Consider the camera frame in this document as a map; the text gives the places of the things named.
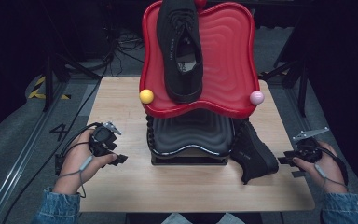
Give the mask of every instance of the sleeve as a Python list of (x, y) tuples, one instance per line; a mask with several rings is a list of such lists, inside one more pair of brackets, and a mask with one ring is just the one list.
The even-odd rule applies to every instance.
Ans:
[(80, 195), (65, 195), (51, 191), (51, 187), (44, 190), (41, 208), (31, 223), (77, 223)]
[(322, 220), (328, 223), (358, 224), (358, 195), (351, 193), (327, 193), (324, 195)]

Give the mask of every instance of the yellow ball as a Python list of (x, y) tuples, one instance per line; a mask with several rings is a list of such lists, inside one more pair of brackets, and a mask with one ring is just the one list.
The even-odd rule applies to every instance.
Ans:
[(139, 99), (141, 99), (141, 102), (143, 104), (150, 104), (152, 103), (153, 99), (154, 99), (154, 94), (151, 90), (142, 90), (139, 93)]

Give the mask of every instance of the hand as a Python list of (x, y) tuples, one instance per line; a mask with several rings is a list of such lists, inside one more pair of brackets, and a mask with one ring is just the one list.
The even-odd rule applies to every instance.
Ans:
[[(79, 143), (85, 144), (75, 146), (68, 152), (65, 158), (65, 162), (63, 163), (60, 176), (77, 172), (86, 158), (92, 155), (89, 149), (89, 139), (92, 132), (93, 130), (86, 130), (72, 142), (70, 147)], [(61, 194), (76, 194), (77, 190), (81, 187), (82, 184), (89, 181), (101, 167), (114, 161), (116, 158), (116, 154), (93, 157), (92, 161), (89, 163), (87, 168), (81, 172), (81, 174), (76, 173), (59, 178), (52, 191)]]
[[(331, 151), (335, 156), (337, 155), (336, 151), (325, 142), (319, 142), (321, 147), (326, 148), (327, 150)], [(322, 168), (324, 173), (326, 174), (327, 178), (336, 181), (338, 183), (342, 183), (342, 185), (338, 183), (334, 183), (333, 181), (324, 179), (318, 171), (315, 169), (315, 165), (313, 163), (303, 161), (300, 158), (293, 158), (293, 162), (300, 167), (301, 169), (305, 170), (307, 173), (310, 174), (312, 180), (321, 188), (324, 188), (324, 191), (327, 193), (347, 193), (348, 190), (343, 185), (344, 178), (342, 177), (341, 170), (339, 169), (337, 163), (326, 153), (323, 153), (322, 158), (317, 161), (316, 163)]]

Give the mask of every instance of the black sneaker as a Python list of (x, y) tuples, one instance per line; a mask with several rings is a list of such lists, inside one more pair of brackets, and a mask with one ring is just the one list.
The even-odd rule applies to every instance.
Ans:
[(247, 184), (251, 179), (277, 173), (279, 169), (277, 159), (266, 144), (258, 138), (249, 119), (242, 120), (241, 124), (238, 122), (234, 120), (234, 125), (239, 129), (230, 158), (241, 166), (243, 183)]
[(163, 0), (157, 37), (168, 96), (176, 103), (196, 101), (202, 93), (203, 65), (194, 0)]

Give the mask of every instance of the red tray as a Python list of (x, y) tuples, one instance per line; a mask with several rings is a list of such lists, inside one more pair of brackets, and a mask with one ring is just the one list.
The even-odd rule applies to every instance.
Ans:
[(253, 59), (255, 26), (249, 10), (232, 2), (199, 10), (203, 90), (196, 102), (177, 104), (164, 86), (164, 64), (156, 34), (160, 5), (158, 1), (146, 9), (142, 24), (145, 64), (139, 91), (154, 93), (153, 102), (143, 104), (145, 113), (165, 119), (205, 108), (234, 119), (249, 118), (256, 107), (250, 95), (260, 90)]

